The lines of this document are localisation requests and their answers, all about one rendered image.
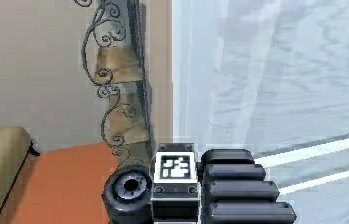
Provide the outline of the white sheer curtain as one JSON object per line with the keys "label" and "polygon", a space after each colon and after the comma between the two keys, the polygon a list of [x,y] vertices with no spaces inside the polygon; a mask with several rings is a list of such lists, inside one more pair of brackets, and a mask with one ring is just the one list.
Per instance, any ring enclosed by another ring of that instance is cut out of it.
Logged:
{"label": "white sheer curtain", "polygon": [[172,26],[175,141],[349,138],[349,0],[173,0]]}

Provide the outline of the black scrollwork metal shelf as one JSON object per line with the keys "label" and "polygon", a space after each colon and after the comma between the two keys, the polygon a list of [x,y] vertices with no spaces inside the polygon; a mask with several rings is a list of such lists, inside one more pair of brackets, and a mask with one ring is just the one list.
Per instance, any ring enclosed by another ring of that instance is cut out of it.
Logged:
{"label": "black scrollwork metal shelf", "polygon": [[72,0],[95,10],[81,45],[82,68],[107,101],[100,136],[120,167],[147,164],[152,153],[145,69],[143,0]]}

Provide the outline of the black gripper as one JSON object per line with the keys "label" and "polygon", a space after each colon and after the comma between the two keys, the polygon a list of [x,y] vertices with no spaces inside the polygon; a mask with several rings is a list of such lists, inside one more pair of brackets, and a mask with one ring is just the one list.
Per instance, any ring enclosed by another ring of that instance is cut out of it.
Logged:
{"label": "black gripper", "polygon": [[143,165],[126,166],[110,175],[101,194],[108,224],[153,224],[151,187],[149,169]]}

